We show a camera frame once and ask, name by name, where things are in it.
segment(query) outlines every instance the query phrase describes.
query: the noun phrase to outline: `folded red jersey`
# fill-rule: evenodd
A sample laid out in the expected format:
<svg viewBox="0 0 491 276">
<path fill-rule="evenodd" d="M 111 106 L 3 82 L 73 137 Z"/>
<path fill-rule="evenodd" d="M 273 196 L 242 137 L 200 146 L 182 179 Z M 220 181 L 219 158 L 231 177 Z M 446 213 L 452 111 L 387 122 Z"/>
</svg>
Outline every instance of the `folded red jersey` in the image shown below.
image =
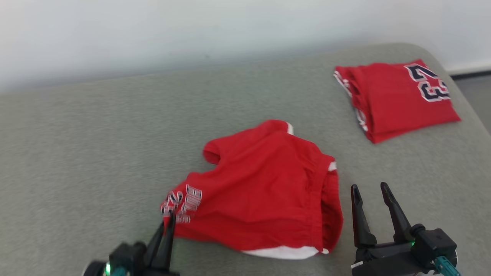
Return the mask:
<svg viewBox="0 0 491 276">
<path fill-rule="evenodd" d="M 352 98 L 360 125 L 373 143 L 423 127 L 460 121 L 447 86 L 420 59 L 337 66 L 334 76 Z"/>
<path fill-rule="evenodd" d="M 192 172 L 162 203 L 175 235 L 248 254 L 305 259 L 332 251 L 343 215 L 333 157 L 284 121 L 208 142 L 212 171 Z"/>
</svg>

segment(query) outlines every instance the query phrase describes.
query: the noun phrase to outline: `floor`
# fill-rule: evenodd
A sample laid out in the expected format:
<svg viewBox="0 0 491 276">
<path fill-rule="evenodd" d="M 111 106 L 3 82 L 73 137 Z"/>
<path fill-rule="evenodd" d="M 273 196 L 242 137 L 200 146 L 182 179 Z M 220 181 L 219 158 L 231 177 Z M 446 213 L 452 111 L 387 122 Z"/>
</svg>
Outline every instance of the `floor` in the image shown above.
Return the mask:
<svg viewBox="0 0 491 276">
<path fill-rule="evenodd" d="M 455 81 L 491 133 L 491 76 Z"/>
</svg>

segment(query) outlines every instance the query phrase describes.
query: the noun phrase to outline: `white trim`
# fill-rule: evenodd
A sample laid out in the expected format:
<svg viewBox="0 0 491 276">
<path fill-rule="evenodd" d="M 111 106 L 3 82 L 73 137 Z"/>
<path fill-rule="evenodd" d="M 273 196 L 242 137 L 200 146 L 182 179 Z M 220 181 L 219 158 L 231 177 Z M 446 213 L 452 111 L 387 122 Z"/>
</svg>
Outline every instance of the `white trim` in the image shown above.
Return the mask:
<svg viewBox="0 0 491 276">
<path fill-rule="evenodd" d="M 329 168 L 327 168 L 327 171 L 334 171 L 334 170 L 337 170 L 336 161 L 331 162 L 331 164 L 329 164 Z"/>
<path fill-rule="evenodd" d="M 292 248 L 286 246 L 247 250 L 242 252 L 244 252 L 245 254 L 254 255 L 258 257 L 267 257 L 267 258 L 284 259 L 284 260 L 303 260 L 319 253 L 319 251 L 315 249 L 315 247 Z M 329 253 L 329 250 L 324 249 L 322 253 L 327 254 Z"/>
<path fill-rule="evenodd" d="M 287 129 L 287 131 L 286 131 L 286 132 L 287 132 L 288 134 L 293 135 L 293 126 L 292 126 L 292 124 L 290 124 L 289 122 L 286 122 L 286 123 L 288 124 L 288 129 Z"/>
<path fill-rule="evenodd" d="M 348 93 L 350 98 L 353 98 L 351 91 L 348 89 L 348 87 L 350 87 L 350 82 L 347 79 L 343 79 L 343 81 L 341 81 L 341 78 L 343 78 L 343 76 L 341 76 L 341 74 L 338 71 L 334 71 L 333 76 L 336 78 L 338 83 L 346 90 L 346 93 Z"/>
<path fill-rule="evenodd" d="M 363 111 L 361 111 L 361 110 L 359 110 L 357 108 L 355 108 L 355 110 L 356 110 L 355 111 L 356 117 L 357 117 L 358 121 L 360 122 L 361 128 L 363 128 L 363 130 L 365 132 L 367 132 L 368 131 L 368 127 L 366 125 L 366 118 L 367 117 L 365 116 L 365 113 L 363 113 Z"/>
</svg>

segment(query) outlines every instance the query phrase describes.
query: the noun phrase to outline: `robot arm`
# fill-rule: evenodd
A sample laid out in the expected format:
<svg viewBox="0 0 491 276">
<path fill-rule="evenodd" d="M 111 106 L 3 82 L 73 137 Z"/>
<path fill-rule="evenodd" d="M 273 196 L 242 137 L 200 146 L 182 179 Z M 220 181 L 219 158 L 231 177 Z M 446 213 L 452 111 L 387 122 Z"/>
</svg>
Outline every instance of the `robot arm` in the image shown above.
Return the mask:
<svg viewBox="0 0 491 276">
<path fill-rule="evenodd" d="M 457 245 L 441 229 L 426 230 L 422 224 L 410 226 L 387 183 L 381 183 L 383 200 L 394 225 L 394 242 L 377 244 L 370 233 L 363 200 L 357 185 L 351 186 L 353 233 L 356 250 L 353 276 L 413 276 L 442 273 L 459 276 Z"/>
<path fill-rule="evenodd" d="M 175 222 L 175 214 L 172 214 L 163 242 L 164 223 L 162 222 L 148 243 L 148 247 L 143 242 L 136 242 L 132 246 L 122 243 L 109 255 L 109 262 L 91 262 L 83 276 L 179 276 L 179 273 L 169 270 Z M 161 244 L 163 244 L 162 252 L 157 258 Z"/>
</svg>

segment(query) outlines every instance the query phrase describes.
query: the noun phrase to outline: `printed number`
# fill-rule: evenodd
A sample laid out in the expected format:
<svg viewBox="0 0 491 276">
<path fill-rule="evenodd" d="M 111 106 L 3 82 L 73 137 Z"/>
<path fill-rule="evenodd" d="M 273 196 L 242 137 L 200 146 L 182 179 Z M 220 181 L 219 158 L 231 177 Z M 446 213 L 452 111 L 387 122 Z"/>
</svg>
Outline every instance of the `printed number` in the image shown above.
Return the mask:
<svg viewBox="0 0 491 276">
<path fill-rule="evenodd" d="M 419 64 L 411 64 L 404 67 L 408 69 L 411 79 L 418 83 L 421 96 L 425 100 L 428 102 L 435 102 L 450 99 L 447 86 L 433 71 Z M 431 86 L 427 77 L 438 80 L 438 86 Z"/>
</svg>

